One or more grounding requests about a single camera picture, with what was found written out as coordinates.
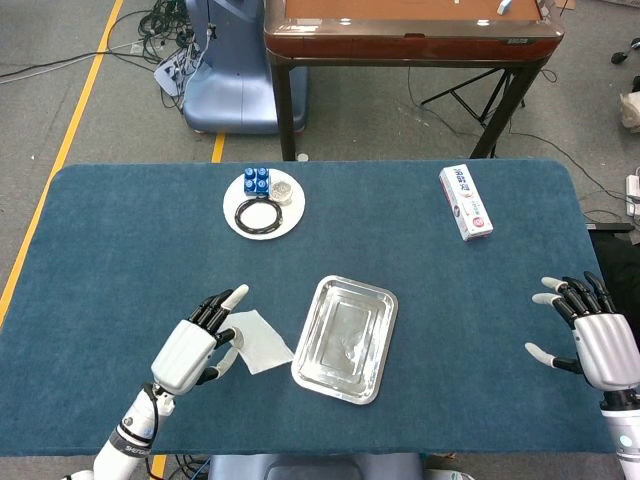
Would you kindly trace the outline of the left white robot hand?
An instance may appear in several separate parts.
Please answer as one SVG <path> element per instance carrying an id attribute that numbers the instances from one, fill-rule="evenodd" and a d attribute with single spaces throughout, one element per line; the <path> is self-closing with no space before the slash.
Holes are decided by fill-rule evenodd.
<path id="1" fill-rule="evenodd" d="M 179 396 L 228 371 L 243 338 L 238 328 L 222 324 L 248 291 L 242 284 L 209 296 L 178 323 L 151 365 L 155 385 Z"/>

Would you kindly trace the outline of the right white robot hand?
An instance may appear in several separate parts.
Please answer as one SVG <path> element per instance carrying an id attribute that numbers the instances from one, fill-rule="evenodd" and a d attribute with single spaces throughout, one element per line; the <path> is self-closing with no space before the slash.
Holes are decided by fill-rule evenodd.
<path id="1" fill-rule="evenodd" d="M 619 313 L 603 280 L 586 271 L 583 281 L 573 277 L 541 279 L 547 290 L 532 296 L 552 307 L 571 331 L 575 359 L 552 355 L 527 342 L 526 351 L 538 362 L 583 376 L 602 392 L 640 386 L 640 349 L 624 315 Z"/>

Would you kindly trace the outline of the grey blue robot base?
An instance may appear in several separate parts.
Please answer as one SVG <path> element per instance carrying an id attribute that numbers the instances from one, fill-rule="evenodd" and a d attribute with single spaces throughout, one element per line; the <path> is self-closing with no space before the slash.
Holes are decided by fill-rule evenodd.
<path id="1" fill-rule="evenodd" d="M 424 480 L 419 454 L 213 455 L 208 480 Z"/>

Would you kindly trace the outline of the stainless steel tray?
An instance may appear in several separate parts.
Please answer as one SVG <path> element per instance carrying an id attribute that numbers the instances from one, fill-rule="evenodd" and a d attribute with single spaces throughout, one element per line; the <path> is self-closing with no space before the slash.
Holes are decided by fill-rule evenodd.
<path id="1" fill-rule="evenodd" d="M 300 387 L 354 405 L 379 392 L 398 313 L 389 290 L 337 275 L 317 285 L 291 363 Z"/>

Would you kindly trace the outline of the black bag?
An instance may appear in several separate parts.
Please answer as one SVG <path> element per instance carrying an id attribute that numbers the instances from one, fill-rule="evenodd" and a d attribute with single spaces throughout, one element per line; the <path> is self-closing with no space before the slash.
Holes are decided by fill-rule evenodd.
<path id="1" fill-rule="evenodd" d="M 604 282 L 615 305 L 634 324 L 640 324 L 640 246 L 610 232 L 591 231 Z"/>

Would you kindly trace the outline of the blue felt table cover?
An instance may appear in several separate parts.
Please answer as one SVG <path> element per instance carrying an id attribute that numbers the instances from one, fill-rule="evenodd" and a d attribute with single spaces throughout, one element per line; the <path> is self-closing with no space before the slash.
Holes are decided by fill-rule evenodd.
<path id="1" fill-rule="evenodd" d="M 177 323 L 247 284 L 295 347 L 321 279 L 391 291 L 398 313 L 376 399 L 358 406 L 297 385 L 288 366 L 181 396 L 162 452 L 610 452 L 599 394 L 541 365 L 534 342 L 575 347 L 544 276 L 598 264 L 568 171 L 551 160 L 472 160 L 493 223 L 464 241 L 443 161 L 285 162 L 301 221 L 271 241 L 228 226 L 238 164 L 73 165 L 54 178 L 0 328 L 0 456 L 97 452 L 151 378 Z"/>

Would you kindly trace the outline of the white power strip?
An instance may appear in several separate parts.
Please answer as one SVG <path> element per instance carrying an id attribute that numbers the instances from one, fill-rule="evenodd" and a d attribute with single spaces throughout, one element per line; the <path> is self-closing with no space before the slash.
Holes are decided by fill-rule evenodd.
<path id="1" fill-rule="evenodd" d="M 625 179 L 626 214 L 632 218 L 640 216 L 640 177 L 632 174 Z"/>

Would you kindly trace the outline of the white round plate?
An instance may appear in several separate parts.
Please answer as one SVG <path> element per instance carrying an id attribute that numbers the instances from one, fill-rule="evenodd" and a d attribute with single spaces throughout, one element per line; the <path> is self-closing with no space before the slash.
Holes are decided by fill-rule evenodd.
<path id="1" fill-rule="evenodd" d="M 271 240 L 289 233 L 302 219 L 306 198 L 301 184 L 288 173 L 268 168 L 270 186 L 286 181 L 293 187 L 290 205 L 280 206 L 268 197 L 249 197 L 244 194 L 244 172 L 228 186 L 222 202 L 224 218 L 229 227 L 241 237 L 251 240 Z"/>

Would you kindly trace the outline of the clear jar of small parts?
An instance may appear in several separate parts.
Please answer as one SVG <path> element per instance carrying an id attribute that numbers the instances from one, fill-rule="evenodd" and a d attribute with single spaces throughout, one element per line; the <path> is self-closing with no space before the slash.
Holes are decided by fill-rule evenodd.
<path id="1" fill-rule="evenodd" d="M 271 184 L 269 199 L 280 206 L 290 205 L 293 198 L 293 187 L 286 181 L 276 181 Z"/>

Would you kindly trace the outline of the white pink toothpaste box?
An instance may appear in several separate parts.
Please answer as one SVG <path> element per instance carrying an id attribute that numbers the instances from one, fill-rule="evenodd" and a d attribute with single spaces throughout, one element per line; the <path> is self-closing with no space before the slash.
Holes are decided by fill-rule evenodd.
<path id="1" fill-rule="evenodd" d="M 467 165 L 443 168 L 439 181 L 461 238 L 469 241 L 490 235 L 493 224 Z"/>

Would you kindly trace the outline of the beige crumpled bag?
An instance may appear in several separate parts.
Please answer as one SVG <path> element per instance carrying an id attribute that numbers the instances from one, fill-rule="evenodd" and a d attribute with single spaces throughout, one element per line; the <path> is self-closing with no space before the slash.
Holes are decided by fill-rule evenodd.
<path id="1" fill-rule="evenodd" d="M 640 91 L 620 95 L 621 122 L 631 132 L 640 132 Z"/>

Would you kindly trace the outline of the black tripod stand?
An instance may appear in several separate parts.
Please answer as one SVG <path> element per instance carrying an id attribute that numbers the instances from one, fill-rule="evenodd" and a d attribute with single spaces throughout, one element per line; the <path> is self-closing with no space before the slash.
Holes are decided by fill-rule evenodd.
<path id="1" fill-rule="evenodd" d="M 493 68 L 418 100 L 416 105 L 431 110 L 441 100 L 450 99 L 480 127 L 486 128 L 514 81 L 515 74 L 510 70 Z"/>

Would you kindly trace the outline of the black chair caster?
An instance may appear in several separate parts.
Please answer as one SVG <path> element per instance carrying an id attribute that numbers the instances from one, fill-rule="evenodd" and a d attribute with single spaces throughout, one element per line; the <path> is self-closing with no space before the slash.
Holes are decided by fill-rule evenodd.
<path id="1" fill-rule="evenodd" d="M 610 62 L 613 65 L 620 65 L 627 60 L 631 52 L 637 50 L 640 50 L 640 37 L 634 38 L 626 50 L 613 53 Z"/>

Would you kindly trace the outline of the brown mahjong table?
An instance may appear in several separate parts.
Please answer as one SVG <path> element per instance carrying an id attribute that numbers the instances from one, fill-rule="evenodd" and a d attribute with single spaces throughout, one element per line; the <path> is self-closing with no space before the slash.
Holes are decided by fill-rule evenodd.
<path id="1" fill-rule="evenodd" d="M 487 68 L 512 79 L 471 155 L 486 158 L 562 41 L 555 0 L 263 0 L 281 155 L 296 158 L 290 72 L 307 66 Z"/>

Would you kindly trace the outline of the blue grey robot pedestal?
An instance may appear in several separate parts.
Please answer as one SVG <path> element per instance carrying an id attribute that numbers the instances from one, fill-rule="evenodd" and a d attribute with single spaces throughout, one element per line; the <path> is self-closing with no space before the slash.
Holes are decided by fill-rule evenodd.
<path id="1" fill-rule="evenodd" d="M 199 132 L 276 135 L 264 0 L 185 3 L 196 42 L 204 51 L 185 87 L 186 123 Z"/>

